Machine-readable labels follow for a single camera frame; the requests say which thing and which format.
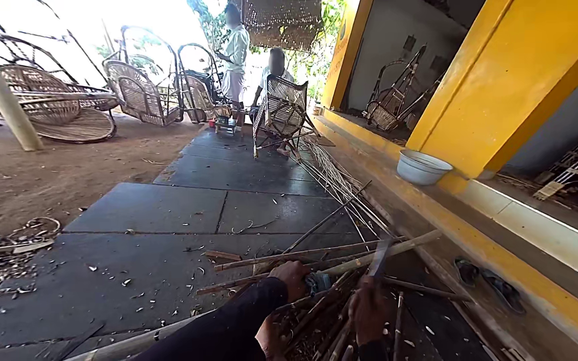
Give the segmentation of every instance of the sandal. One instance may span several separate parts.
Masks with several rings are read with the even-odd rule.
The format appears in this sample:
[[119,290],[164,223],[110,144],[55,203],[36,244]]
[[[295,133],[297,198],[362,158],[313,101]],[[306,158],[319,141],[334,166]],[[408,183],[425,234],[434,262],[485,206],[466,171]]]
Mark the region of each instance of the sandal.
[[484,269],[481,275],[510,310],[519,315],[525,315],[525,308],[521,305],[521,295],[516,288],[488,269]]
[[454,259],[454,266],[461,282],[468,287],[474,287],[480,273],[478,267],[460,256]]

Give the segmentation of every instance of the person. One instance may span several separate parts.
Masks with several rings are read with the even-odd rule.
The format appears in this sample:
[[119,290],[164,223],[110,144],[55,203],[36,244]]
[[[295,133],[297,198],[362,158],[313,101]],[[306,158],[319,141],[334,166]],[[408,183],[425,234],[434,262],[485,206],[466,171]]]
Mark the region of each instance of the person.
[[[258,106],[258,99],[262,96],[262,103],[267,96],[267,77],[269,75],[276,75],[277,77],[284,78],[290,82],[294,82],[293,76],[285,68],[285,52],[280,47],[274,47],[269,51],[269,65],[262,69],[262,76],[260,77],[260,85],[256,89],[256,95],[253,98],[253,103],[251,104],[251,110],[249,111],[249,118],[251,121],[256,119],[258,116],[258,111],[260,107]],[[278,147],[277,151],[288,157],[289,151],[286,150],[287,143],[282,142]]]
[[216,56],[225,61],[225,74],[222,80],[222,93],[233,105],[233,119],[236,123],[236,131],[240,130],[244,122],[245,114],[242,112],[244,104],[245,61],[249,48],[249,32],[240,20],[240,11],[234,3],[227,4],[225,9],[226,24],[231,30],[227,47],[224,54],[219,51]]
[[[191,321],[134,360],[284,360],[268,316],[304,296],[303,277],[308,273],[309,267],[300,261],[285,262],[236,299]],[[385,305],[373,277],[363,276],[352,297],[349,316],[356,330],[360,361],[387,361]]]

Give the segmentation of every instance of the sandy ground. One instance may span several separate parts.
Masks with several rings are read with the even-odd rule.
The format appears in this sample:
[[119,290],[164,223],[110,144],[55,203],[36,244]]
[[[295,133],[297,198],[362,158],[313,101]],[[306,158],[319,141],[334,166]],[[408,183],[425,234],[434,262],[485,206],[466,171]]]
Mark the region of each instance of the sandy ground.
[[43,139],[45,150],[39,152],[24,152],[10,130],[0,127],[0,235],[39,216],[65,226],[117,183],[150,183],[203,127],[185,120],[163,128],[124,114],[114,117],[117,135],[106,142]]

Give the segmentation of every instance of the thatched awning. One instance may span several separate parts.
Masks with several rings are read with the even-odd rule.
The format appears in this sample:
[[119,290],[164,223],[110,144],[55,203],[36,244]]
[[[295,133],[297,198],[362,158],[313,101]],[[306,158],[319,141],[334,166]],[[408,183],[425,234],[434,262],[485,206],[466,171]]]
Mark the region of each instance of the thatched awning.
[[251,44],[309,51],[322,29],[320,0],[243,0]]

